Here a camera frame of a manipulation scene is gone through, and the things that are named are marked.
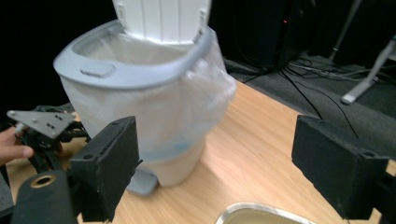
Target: metal bowl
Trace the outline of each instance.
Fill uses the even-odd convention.
[[[261,203],[233,203],[216,224],[316,224],[304,217]]]

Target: metal stand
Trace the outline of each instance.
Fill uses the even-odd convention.
[[[355,86],[351,91],[345,94],[341,98],[341,102],[345,105],[351,105],[354,103],[365,91],[367,91],[371,86],[375,84],[377,81],[377,73],[381,69],[382,65],[389,59],[389,56],[396,52],[395,50],[396,44],[396,35],[389,41],[387,46],[379,53],[376,58],[375,64],[370,71],[369,75],[361,81],[357,86]]]
[[[335,46],[332,48],[332,54],[330,55],[329,59],[332,62],[334,60],[335,54],[338,52],[338,49],[341,46],[341,43],[344,40],[344,36],[347,33],[347,30],[349,28],[350,23],[352,23],[353,18],[355,17],[356,12],[359,9],[359,6],[361,5],[361,0],[355,0],[353,1],[352,7],[349,10],[349,14],[346,18],[346,22],[344,23],[343,30],[341,31],[341,34],[338,36],[337,43]]]

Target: bowl rim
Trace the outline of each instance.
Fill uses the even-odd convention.
[[[267,204],[248,203],[248,202],[233,203],[233,204],[227,206],[225,211],[218,218],[216,224],[223,224],[232,213],[237,212],[239,210],[243,210],[243,209],[263,211],[265,213],[283,217],[283,218],[286,218],[286,219],[289,219],[291,221],[295,221],[295,222],[301,223],[301,224],[317,224],[307,218],[297,216],[291,212],[288,212],[288,211],[285,211],[285,210],[282,210],[279,208],[275,208],[275,207],[267,205]]]

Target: table surface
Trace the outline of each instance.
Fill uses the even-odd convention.
[[[112,223],[216,223],[228,205],[263,203],[318,224],[347,223],[291,161],[297,111],[239,83],[223,120],[206,136],[200,162],[188,179],[158,187],[149,196],[125,191]],[[64,146],[71,155],[83,141]],[[35,174],[29,161],[7,165],[14,199],[19,185]],[[396,162],[388,172],[396,174]],[[370,220],[378,223],[374,209]]]

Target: finger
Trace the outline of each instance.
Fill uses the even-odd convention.
[[[0,148],[0,158],[3,164],[14,159],[30,158],[34,155],[32,148],[28,146],[2,146]]]
[[[15,137],[15,128],[9,127],[6,130],[0,132],[0,144],[1,145],[14,145],[17,141]]]
[[[55,153],[59,158],[66,158],[72,156],[72,153],[70,151],[64,150],[62,144],[58,145],[58,148],[56,149]]]

